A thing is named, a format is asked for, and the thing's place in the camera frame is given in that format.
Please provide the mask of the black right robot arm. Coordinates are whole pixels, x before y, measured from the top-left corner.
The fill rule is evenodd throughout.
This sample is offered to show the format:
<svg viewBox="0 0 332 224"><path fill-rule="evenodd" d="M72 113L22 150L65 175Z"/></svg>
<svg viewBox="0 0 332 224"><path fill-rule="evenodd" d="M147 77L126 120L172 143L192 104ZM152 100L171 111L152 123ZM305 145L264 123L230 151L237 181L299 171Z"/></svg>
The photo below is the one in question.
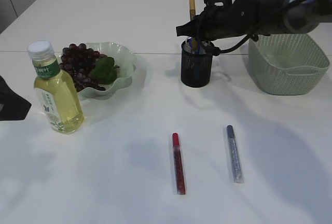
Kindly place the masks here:
<svg viewBox="0 0 332 224"><path fill-rule="evenodd" d="M214 41L254 35L307 34L331 22L331 0L235 0L205 7L192 21L176 27L177 36Z"/></svg>

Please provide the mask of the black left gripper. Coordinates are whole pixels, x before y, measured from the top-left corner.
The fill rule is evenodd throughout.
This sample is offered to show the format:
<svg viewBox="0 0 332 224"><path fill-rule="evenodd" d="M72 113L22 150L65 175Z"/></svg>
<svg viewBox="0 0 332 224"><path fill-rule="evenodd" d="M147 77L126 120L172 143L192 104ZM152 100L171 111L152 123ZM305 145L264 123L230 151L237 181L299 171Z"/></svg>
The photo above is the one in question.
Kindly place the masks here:
<svg viewBox="0 0 332 224"><path fill-rule="evenodd" d="M13 92L1 77L1 121L24 120L32 104Z"/></svg>

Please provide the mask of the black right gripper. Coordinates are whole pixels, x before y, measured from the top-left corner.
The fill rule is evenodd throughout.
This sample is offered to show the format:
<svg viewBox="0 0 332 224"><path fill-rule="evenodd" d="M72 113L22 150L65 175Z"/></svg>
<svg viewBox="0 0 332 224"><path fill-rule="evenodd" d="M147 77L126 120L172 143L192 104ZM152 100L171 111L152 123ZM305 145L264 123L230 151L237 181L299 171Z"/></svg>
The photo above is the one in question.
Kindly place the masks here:
<svg viewBox="0 0 332 224"><path fill-rule="evenodd" d="M193 20L186 24L176 27L176 36L199 37L201 40L214 41L215 36L213 25L207 18L203 18L203 14L196 15Z"/></svg>

